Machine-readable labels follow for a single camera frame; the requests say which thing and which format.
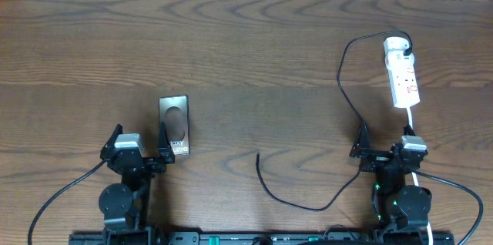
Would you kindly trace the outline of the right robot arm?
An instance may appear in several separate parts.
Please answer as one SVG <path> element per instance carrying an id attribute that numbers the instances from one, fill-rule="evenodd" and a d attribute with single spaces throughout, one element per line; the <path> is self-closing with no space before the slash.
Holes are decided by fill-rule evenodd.
<path id="1" fill-rule="evenodd" d="M 357 139 L 350 157 L 359 159 L 359 170 L 375 174 L 371 200 L 380 226 L 371 237 L 378 243 L 404 242 L 410 236 L 415 242 L 422 241 L 420 232 L 429 222 L 431 191 L 415 184 L 406 183 L 406 175 L 420 168 L 428 154 L 427 146 L 409 126 L 399 143 L 389 150 L 372 149 L 365 122 L 360 123 Z"/>

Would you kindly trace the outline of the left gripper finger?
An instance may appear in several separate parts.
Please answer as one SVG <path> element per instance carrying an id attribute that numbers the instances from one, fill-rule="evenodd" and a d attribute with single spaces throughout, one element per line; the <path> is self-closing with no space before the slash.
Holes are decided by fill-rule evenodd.
<path id="1" fill-rule="evenodd" d="M 102 156 L 113 156 L 115 154 L 115 143 L 117 137 L 122 134 L 122 126 L 117 124 L 115 129 L 112 132 L 112 135 L 109 137 L 108 141 L 102 148 Z"/>
<path id="2" fill-rule="evenodd" d="M 159 124 L 159 136 L 156 149 L 159 152 L 159 157 L 163 159 L 164 163 L 175 163 L 175 154 L 167 139 L 166 124 L 164 122 Z"/>

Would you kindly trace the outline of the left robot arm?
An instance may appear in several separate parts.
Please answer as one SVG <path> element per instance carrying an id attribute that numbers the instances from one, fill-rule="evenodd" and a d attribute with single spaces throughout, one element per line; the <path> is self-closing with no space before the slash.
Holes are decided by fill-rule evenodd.
<path id="1" fill-rule="evenodd" d="M 159 126 L 157 151 L 158 156 L 144 157 L 140 135 L 125 134 L 119 124 L 101 149 L 100 158 L 121 176 L 120 183 L 107 186 L 99 197 L 104 244 L 168 243 L 163 231 L 147 224 L 151 181 L 175 162 L 164 122 Z"/>

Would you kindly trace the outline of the Galaxy smartphone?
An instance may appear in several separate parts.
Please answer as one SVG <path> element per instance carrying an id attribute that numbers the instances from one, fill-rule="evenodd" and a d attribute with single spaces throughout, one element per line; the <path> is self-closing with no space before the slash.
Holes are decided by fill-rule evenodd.
<path id="1" fill-rule="evenodd" d="M 175 156 L 190 154 L 189 97 L 168 96 L 159 99 L 159 122 L 164 123 L 166 138 Z"/>

